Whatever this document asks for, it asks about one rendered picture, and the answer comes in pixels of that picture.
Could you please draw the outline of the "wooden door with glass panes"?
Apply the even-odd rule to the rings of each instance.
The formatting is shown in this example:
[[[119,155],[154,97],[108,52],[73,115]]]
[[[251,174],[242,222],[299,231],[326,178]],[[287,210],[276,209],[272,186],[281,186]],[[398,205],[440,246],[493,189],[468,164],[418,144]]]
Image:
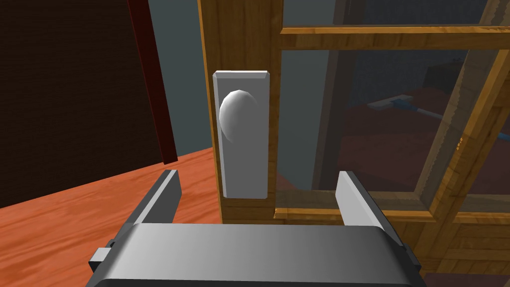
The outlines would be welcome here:
[[[412,193],[376,193],[389,200],[382,211],[422,264],[421,274],[510,275],[510,212],[462,212],[468,189],[479,173],[496,131],[510,115],[510,49],[489,52],[494,39],[481,34],[507,34],[510,44],[510,0],[487,0],[482,24],[355,28],[283,26],[283,0],[197,0],[213,155],[222,223],[340,225],[338,208],[277,207],[277,144],[282,48],[430,48],[440,35],[448,47],[482,45],[467,61],[446,107],[438,132]],[[268,158],[263,199],[228,199],[220,169],[219,100],[213,73],[219,70],[269,71]]]

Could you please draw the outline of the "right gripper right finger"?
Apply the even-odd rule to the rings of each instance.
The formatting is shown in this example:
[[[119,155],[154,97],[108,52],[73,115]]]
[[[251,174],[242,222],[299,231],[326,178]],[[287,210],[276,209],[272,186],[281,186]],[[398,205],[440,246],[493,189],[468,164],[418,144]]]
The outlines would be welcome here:
[[[335,197],[345,225],[379,227],[403,246],[398,233],[353,171],[339,172]]]

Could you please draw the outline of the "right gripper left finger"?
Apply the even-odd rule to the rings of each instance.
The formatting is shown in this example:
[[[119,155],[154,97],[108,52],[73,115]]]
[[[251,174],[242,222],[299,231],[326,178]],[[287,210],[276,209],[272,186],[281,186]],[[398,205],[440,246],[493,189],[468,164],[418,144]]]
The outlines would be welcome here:
[[[177,170],[164,170],[133,211],[133,224],[171,224],[182,196]]]

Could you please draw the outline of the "grey door knob with plate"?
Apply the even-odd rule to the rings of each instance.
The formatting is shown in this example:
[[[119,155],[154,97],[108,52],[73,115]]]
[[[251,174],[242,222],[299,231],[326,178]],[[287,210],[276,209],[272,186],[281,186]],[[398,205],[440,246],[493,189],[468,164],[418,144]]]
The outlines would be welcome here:
[[[223,196],[268,197],[268,71],[213,74]]]

